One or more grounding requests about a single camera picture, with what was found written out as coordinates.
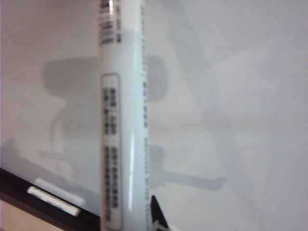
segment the white wall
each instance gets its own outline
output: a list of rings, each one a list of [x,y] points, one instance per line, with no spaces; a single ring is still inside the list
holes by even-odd
[[[95,1],[1,3],[1,167],[98,214]],[[178,229],[307,229],[307,21],[307,1],[148,1],[152,193]]]

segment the black edge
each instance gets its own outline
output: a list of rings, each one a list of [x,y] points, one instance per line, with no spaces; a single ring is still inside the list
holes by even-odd
[[[47,192],[46,190],[0,168],[1,200],[10,203],[13,206],[65,231],[100,231],[99,216],[85,209],[82,209],[50,192],[47,192],[54,197],[57,197],[60,200],[63,200],[80,209],[80,213],[77,217],[70,215],[63,210],[28,194],[26,191],[31,186]]]

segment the rectangular label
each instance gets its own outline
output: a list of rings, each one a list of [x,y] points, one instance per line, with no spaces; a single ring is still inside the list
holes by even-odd
[[[67,212],[67,213],[69,213],[69,214],[71,214],[75,217],[77,217],[79,212],[80,212],[79,208],[72,206],[69,203],[62,201],[59,198],[54,197],[54,196],[50,195],[49,193],[47,193],[43,190],[40,190],[40,189],[38,189],[34,186],[29,187],[28,190],[27,190],[27,193],[41,199],[42,201],[45,201],[45,202],[63,210],[64,212]]]
[[[103,157],[105,163],[104,223],[109,229],[122,227],[121,148],[120,148],[120,87],[119,76],[102,77]]]

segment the black object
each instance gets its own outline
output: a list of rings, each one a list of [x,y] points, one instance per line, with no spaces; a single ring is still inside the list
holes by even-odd
[[[42,188],[0,168],[1,200],[65,231],[100,231],[99,216],[80,207],[80,212],[77,217],[70,215],[63,210],[28,194],[27,189],[31,186],[45,191]]]
[[[167,221],[164,217],[162,210],[160,209],[159,203],[155,196],[151,197],[151,213],[152,213],[152,223],[158,220],[158,223],[161,226],[165,227],[166,229],[169,229]]]

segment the cylindrical container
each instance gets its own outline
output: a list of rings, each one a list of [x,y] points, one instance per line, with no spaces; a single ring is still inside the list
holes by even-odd
[[[149,231],[145,1],[99,0],[101,229]]]

